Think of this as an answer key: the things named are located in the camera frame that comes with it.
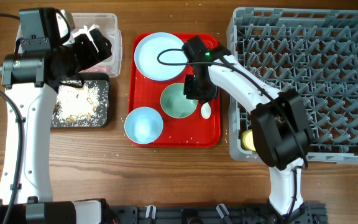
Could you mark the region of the green bowl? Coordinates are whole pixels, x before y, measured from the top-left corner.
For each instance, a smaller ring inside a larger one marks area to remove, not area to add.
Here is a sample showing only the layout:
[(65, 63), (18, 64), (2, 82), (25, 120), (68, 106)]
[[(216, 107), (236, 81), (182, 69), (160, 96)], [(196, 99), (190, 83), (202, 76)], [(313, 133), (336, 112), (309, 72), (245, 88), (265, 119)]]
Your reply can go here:
[(198, 101), (186, 98), (183, 83), (174, 83), (162, 92), (160, 105), (165, 114), (175, 119), (182, 119), (195, 112)]

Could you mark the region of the yellow plastic cup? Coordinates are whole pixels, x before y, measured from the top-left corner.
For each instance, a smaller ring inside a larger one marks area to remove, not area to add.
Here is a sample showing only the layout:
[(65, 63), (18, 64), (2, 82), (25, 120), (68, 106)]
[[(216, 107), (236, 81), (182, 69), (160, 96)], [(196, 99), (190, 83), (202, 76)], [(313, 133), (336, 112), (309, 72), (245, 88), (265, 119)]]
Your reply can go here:
[(248, 150), (255, 152), (254, 140), (253, 140), (253, 133), (251, 129), (244, 131), (241, 134), (241, 147), (243, 150)]

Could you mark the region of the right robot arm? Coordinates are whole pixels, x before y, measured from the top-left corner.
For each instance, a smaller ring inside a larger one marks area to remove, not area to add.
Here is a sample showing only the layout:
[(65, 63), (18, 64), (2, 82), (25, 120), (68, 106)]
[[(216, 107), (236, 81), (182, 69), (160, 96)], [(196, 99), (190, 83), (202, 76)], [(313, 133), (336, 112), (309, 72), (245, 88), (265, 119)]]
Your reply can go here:
[(298, 218), (304, 206), (300, 175), (308, 168), (306, 155), (313, 142), (300, 94), (264, 83), (227, 48), (209, 49), (198, 35), (188, 39), (181, 50), (193, 70), (185, 78), (185, 96), (204, 104), (223, 89), (246, 109), (255, 150), (270, 172), (268, 203), (281, 222)]

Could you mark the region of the light blue plate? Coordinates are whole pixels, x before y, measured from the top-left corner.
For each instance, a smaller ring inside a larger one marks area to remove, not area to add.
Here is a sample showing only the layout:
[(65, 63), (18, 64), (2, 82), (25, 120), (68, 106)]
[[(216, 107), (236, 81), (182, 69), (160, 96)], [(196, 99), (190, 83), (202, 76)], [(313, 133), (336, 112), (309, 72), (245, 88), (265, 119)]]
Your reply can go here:
[(170, 49), (160, 56), (161, 62), (187, 63), (187, 58), (181, 51), (183, 44), (179, 37), (170, 33), (156, 32), (147, 35), (135, 47), (134, 62), (138, 71), (153, 81), (167, 81), (179, 76), (185, 69), (184, 65), (163, 65), (157, 60), (157, 56)]

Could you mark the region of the light blue bowl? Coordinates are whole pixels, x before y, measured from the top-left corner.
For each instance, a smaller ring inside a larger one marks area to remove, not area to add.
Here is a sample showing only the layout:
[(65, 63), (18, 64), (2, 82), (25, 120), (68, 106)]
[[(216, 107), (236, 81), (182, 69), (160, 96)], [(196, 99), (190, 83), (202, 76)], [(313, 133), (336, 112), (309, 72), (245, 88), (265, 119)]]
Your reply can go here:
[(160, 113), (147, 106), (132, 110), (124, 122), (126, 136), (136, 144), (150, 144), (157, 140), (163, 131)]

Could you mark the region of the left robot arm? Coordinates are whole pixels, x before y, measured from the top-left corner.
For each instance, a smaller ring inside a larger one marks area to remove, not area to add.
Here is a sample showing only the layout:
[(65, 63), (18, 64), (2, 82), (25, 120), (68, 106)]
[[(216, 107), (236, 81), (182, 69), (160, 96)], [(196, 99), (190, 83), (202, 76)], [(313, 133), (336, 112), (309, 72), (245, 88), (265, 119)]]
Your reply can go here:
[(0, 223), (116, 223), (103, 198), (56, 202), (49, 171), (50, 128), (58, 89), (111, 56), (98, 26), (75, 31), (70, 13), (23, 9), (21, 35), (0, 67), (7, 135), (0, 181)]

